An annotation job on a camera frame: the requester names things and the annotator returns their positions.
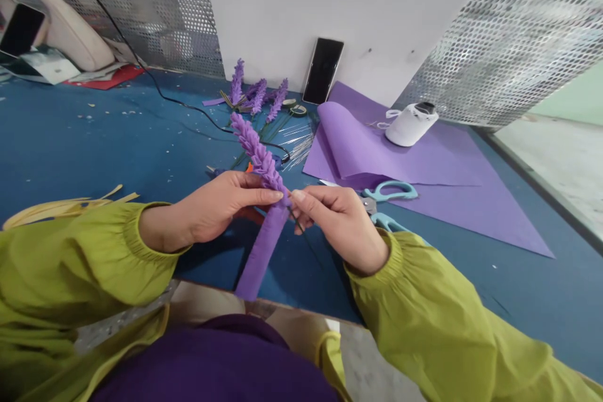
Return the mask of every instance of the right hand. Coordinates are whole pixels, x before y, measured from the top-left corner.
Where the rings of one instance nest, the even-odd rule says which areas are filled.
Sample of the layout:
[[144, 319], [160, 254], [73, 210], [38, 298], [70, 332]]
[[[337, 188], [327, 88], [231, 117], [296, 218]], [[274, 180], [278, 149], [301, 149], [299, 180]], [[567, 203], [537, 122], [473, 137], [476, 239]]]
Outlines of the right hand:
[[[357, 273], [377, 273], [389, 249], [351, 188], [310, 185], [291, 193], [293, 215], [306, 229], [316, 222], [339, 255]], [[296, 234], [302, 232], [296, 226]]]

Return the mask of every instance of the smartphone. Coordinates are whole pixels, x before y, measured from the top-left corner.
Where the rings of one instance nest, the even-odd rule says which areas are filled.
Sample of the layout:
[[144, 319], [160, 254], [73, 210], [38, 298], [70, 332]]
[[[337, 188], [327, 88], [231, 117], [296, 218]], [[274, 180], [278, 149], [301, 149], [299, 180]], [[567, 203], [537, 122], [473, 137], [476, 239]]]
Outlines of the smartphone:
[[308, 80], [301, 97], [304, 102], [318, 105], [327, 101], [343, 49], [341, 41], [325, 38], [316, 40]]
[[46, 16], [41, 11], [18, 3], [4, 29], [2, 40], [0, 40], [0, 52], [15, 58], [29, 52], [45, 18]]

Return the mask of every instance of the tape roll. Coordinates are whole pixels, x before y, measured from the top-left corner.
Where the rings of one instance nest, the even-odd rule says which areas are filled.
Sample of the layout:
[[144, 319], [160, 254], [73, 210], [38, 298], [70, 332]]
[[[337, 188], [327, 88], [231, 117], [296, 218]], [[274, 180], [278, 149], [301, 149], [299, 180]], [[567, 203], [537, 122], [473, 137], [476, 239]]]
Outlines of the tape roll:
[[293, 117], [303, 117], [308, 114], [308, 109], [301, 105], [296, 105], [292, 107], [290, 110], [291, 116]]
[[296, 105], [297, 105], [297, 100], [295, 100], [295, 99], [285, 99], [283, 101], [283, 107], [286, 108], [287, 110], [292, 109]]

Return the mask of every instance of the green sleeve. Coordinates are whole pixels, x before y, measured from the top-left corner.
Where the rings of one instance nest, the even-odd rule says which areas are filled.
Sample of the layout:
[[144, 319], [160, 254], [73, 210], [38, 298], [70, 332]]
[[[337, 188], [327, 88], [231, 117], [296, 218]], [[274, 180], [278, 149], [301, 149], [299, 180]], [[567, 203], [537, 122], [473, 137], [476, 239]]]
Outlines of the green sleeve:
[[76, 328], [161, 295], [177, 254], [138, 233], [145, 204], [0, 232], [0, 399], [14, 400], [74, 358]]
[[473, 285], [410, 232], [379, 230], [390, 247], [370, 277], [348, 272], [381, 354], [440, 401], [603, 401], [600, 387], [484, 308]]

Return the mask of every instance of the yellow paper scraps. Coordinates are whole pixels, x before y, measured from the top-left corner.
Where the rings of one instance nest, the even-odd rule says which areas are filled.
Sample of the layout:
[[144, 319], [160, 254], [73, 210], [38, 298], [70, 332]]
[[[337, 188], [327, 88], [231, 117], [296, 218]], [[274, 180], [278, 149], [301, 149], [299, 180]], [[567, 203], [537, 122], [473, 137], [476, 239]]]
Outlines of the yellow paper scraps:
[[107, 205], [112, 202], [128, 202], [139, 197], [139, 195], [134, 192], [115, 201], [106, 199], [122, 188], [123, 185], [119, 184], [116, 188], [97, 200], [91, 200], [90, 198], [73, 198], [62, 201], [51, 201], [28, 207], [27, 209], [23, 209], [21, 212], [14, 214], [4, 222], [2, 229], [6, 231], [16, 226], [51, 218], [75, 217], [83, 214], [87, 210], [94, 209], [95, 207]]

